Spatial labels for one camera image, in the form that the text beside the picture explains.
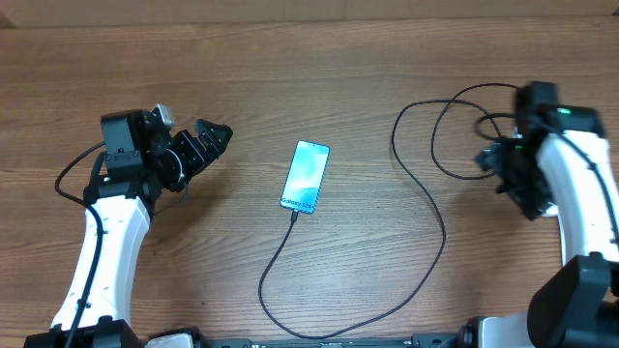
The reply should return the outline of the white power strip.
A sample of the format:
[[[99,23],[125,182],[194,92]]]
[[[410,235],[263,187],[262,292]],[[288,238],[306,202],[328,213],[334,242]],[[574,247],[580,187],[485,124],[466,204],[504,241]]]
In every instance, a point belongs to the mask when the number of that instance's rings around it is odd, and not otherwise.
[[[518,127],[514,127],[511,131],[511,138],[521,138],[522,134],[518,130]],[[544,218],[552,218],[558,216],[558,208],[555,204],[550,204],[543,212],[542,216]]]

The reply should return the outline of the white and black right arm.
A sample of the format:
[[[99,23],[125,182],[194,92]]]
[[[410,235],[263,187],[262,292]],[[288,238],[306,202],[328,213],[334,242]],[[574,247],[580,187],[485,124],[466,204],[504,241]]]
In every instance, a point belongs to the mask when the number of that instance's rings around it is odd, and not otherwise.
[[[526,311],[470,320],[455,347],[615,347],[618,344],[618,190],[599,113],[560,103],[557,87],[516,90],[511,136],[492,138],[475,157],[496,174],[529,219],[557,210],[561,269]]]

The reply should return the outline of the Galaxy S24+ smartphone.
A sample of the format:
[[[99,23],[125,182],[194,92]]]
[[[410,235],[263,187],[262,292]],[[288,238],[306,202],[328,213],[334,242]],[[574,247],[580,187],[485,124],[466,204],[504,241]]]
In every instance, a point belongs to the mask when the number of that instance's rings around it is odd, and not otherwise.
[[[283,208],[308,215],[315,212],[330,153],[327,145],[297,142],[280,197]]]

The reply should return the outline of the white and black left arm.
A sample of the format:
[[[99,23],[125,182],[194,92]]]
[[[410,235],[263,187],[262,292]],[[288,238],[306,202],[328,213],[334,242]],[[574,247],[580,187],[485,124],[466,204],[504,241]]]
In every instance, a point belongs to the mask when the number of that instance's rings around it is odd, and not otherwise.
[[[164,190],[186,192],[190,180],[226,150],[231,127],[203,119],[194,133],[174,133],[170,110],[135,109],[101,118],[103,141],[82,197],[85,235],[74,277],[46,333],[27,347],[139,347],[131,298],[141,244]]]

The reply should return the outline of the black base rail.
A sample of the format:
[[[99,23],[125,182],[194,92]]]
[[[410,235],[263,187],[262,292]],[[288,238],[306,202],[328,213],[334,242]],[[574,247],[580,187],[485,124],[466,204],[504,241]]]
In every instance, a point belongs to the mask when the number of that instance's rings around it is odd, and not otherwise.
[[[209,348],[453,348],[455,333],[415,333],[401,338],[350,338],[325,340],[256,340],[247,338],[212,339],[200,334],[201,347]]]

